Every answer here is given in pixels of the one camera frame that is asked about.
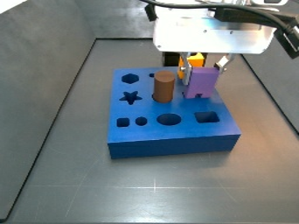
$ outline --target gray table surface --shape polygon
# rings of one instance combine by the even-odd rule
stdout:
[[[110,159],[113,70],[161,65],[151,41],[98,41],[9,223],[299,222],[298,135],[241,57],[218,83],[233,152]]]

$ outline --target square hole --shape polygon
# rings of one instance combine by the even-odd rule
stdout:
[[[218,114],[214,111],[194,113],[198,123],[217,123],[221,121]]]
[[[125,128],[130,125],[130,119],[129,118],[118,118],[117,119],[117,126],[119,128]]]

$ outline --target white wall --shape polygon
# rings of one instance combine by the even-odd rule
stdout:
[[[0,13],[13,9],[18,4],[27,0],[0,0]]]

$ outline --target star-shaped hole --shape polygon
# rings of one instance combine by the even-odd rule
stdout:
[[[119,100],[127,101],[127,103],[133,105],[135,101],[141,101],[143,98],[138,96],[138,91],[135,91],[134,93],[125,92],[125,97],[122,97]]]

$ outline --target hexagon-shaped hole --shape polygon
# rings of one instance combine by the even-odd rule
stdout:
[[[122,81],[127,84],[134,84],[139,81],[139,76],[137,74],[129,73],[122,77]]]

